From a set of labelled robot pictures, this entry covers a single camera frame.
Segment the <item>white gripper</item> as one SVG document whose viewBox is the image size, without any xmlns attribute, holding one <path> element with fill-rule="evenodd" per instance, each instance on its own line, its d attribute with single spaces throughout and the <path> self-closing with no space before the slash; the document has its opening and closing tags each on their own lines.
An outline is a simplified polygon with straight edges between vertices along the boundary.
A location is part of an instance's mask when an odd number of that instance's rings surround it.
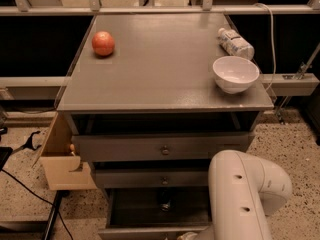
<svg viewBox="0 0 320 240">
<path fill-rule="evenodd" d="M 199 233 L 196 232 L 186 232 L 177 237 L 177 240 L 196 240 Z"/>
</svg>

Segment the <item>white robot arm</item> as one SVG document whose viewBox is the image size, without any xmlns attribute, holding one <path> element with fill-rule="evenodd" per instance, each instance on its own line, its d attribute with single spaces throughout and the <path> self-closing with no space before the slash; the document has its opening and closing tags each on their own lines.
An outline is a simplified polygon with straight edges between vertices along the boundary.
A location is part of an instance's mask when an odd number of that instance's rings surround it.
<svg viewBox="0 0 320 240">
<path fill-rule="evenodd" d="M 290 176 L 282 167 L 236 150 L 214 155 L 208 187 L 212 224 L 177 240 L 273 240 L 267 217 L 292 195 Z"/>
</svg>

